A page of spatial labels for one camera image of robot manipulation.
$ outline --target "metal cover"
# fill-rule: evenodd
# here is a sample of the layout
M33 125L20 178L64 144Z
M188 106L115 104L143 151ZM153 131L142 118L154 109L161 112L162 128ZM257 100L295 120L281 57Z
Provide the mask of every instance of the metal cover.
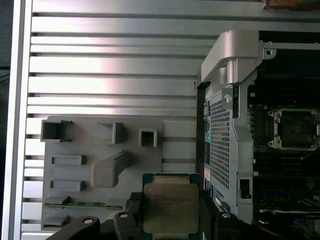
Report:
M211 105L211 176L229 189L230 112L222 109L222 100Z

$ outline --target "cpu socket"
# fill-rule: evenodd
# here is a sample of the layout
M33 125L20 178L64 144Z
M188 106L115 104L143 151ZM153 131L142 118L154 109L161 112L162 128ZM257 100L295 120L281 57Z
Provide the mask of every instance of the cpu socket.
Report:
M268 146L280 150L313 151L319 145L319 113L315 109L281 108L269 111L274 139Z

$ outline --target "cpu processor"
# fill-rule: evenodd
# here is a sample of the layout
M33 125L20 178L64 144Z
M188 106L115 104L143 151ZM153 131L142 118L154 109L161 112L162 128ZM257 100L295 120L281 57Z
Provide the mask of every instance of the cpu processor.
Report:
M143 175L143 231L146 239L199 238L199 175Z
M274 139L269 147L280 150L315 150L318 145L318 112L314 109L282 108L270 111L274 119Z

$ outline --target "ventilation grille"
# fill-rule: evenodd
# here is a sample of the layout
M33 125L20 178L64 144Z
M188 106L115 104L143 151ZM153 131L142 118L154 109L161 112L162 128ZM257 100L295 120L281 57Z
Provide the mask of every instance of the ventilation grille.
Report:
M229 189L230 112L222 109L222 101L211 105L211 175Z

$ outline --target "aluminum panel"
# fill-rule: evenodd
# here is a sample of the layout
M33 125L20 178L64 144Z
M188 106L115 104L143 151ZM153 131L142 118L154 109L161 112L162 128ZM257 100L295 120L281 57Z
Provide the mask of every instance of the aluminum panel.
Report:
M201 59L30 57L31 73L195 76Z
M22 232L40 232L41 224L36 223L23 223L21 226Z
M77 13L105 14L112 16L181 17L181 18L254 18L255 20L274 19L320 19L317 12L262 10L260 2L220 2L185 0L34 0L35 13Z
M45 155L45 143L40 139L26 139L25 140L25 155L27 156L42 156Z
M211 48L214 39L165 37L32 36L33 45Z
M231 29L320 31L317 12L263 11L259 2L32 0L31 6L27 0L25 6L15 0L14 16L8 198L2 221L2 239L14 240L44 240L50 235L40 233L40 225L29 219L21 229L22 194L31 201L23 205L23 217L33 218L32 223L40 220L32 201L37 201L33 183L43 176L44 144L36 139L42 119L55 114L162 118L167 141L163 170L193 170L194 81L205 51L218 35ZM25 134L33 136L26 140ZM25 188L23 177L30 182ZM40 203L35 204L40 213Z
M26 134L28 135L40 135L42 120L46 118L27 118L26 119Z
M44 176L44 170L42 168L26 168L24 170L24 176L29 178L42 178Z
M23 197L27 199L41 199L42 187L42 181L24 181Z
M34 16L33 33L88 33L116 35L169 35L217 37L229 30L270 30L295 32L320 32L318 23L276 21L232 21L232 20L189 20L175 19L127 19L99 17L49 17Z
M82 107L82 106L28 106L28 114L46 115L109 115L109 116L165 116L194 117L195 109L136 108L136 107Z
M191 77L174 79L32 76L29 78L28 87L29 93L44 94L196 96L194 82Z
M44 160L33 160L33 159L26 159L24 161L24 167L25 168L43 168L45 165Z
M22 204L23 220L41 220L42 203L24 202Z
M49 232L39 232L39 233L30 233L30 232L24 232L21 235L21 240L45 240L49 238L52 235L52 233Z
M153 99L152 97L62 97L40 96L29 97L30 106L108 106L108 107L138 107L138 108L168 108L195 109L196 98L183 99Z
M72 46L72 45L32 45L31 53L46 54L96 54L108 56L181 56L205 57L211 48L191 47L132 47L132 46Z

